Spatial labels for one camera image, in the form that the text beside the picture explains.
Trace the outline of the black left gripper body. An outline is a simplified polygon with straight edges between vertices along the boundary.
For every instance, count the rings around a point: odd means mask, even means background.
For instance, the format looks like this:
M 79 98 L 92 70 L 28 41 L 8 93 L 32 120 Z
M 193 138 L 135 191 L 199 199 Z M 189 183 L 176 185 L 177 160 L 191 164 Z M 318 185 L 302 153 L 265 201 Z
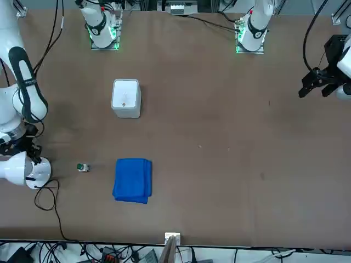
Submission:
M 324 44 L 327 58 L 327 66 L 323 69 L 326 77 L 333 79 L 348 79 L 348 77 L 337 67 L 337 63 L 343 58 L 343 49 L 348 40 L 348 35 L 332 35 Z

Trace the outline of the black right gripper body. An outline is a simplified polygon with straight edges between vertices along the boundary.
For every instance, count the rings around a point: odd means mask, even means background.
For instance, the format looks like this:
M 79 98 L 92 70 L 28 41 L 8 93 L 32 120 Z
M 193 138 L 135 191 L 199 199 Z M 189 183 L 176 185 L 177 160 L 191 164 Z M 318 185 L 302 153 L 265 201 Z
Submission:
M 2 156 L 13 156 L 20 152 L 26 152 L 29 155 L 35 152 L 33 147 L 32 138 L 24 135 L 17 140 L 10 140 L 9 142 L 4 142 L 1 139 L 1 155 Z

